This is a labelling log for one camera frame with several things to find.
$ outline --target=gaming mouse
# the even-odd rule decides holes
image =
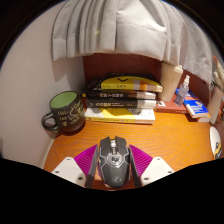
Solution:
[[[120,188],[130,180],[130,154],[126,140],[116,136],[100,141],[98,171],[105,182]]]

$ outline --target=bottle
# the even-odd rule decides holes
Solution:
[[[176,99],[174,100],[174,103],[179,107],[183,104],[184,98],[186,97],[186,95],[189,91],[189,86],[188,86],[189,79],[190,79],[190,76],[187,75],[184,82],[180,85]]]

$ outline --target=white object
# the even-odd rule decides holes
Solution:
[[[224,93],[217,86],[215,86],[215,92],[212,96],[211,101],[209,102],[207,106],[207,109],[211,115],[211,119],[210,119],[211,124],[214,124],[217,119],[219,109],[220,109],[220,103],[223,96],[224,96]]]
[[[163,91],[158,94],[161,100],[166,102],[171,101],[182,74],[181,65],[174,66],[167,62],[162,62],[160,83],[163,86]]]
[[[66,157],[51,173],[85,187],[86,176],[72,157]]]
[[[161,158],[154,157],[141,175],[142,186],[174,173],[174,170]]]
[[[219,154],[221,154],[222,151],[219,150],[218,152],[216,152],[216,149],[217,149],[217,145],[221,144],[221,140],[220,140],[219,132],[214,127],[210,128],[210,143],[211,143],[212,153],[214,154],[214,157],[216,158],[217,156],[218,158],[220,156]]]

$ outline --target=mug handle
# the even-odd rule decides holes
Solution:
[[[42,117],[42,119],[41,119],[41,124],[42,124],[42,126],[43,126],[46,130],[48,130],[48,131],[58,131],[58,130],[59,130],[59,127],[58,127],[58,125],[56,124],[56,121],[55,121],[55,124],[52,125],[52,126],[47,126],[47,125],[45,124],[46,120],[48,120],[48,119],[50,119],[50,118],[53,118],[53,119],[54,119],[54,115],[53,115],[51,112],[48,113],[48,114],[45,114],[45,115]]]

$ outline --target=yellow book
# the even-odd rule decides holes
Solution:
[[[109,76],[101,82],[101,88],[105,89],[126,89],[162,92],[162,85],[156,80],[152,74],[147,75],[118,75]]]
[[[87,121],[153,124],[155,114],[153,109],[135,108],[87,108]]]

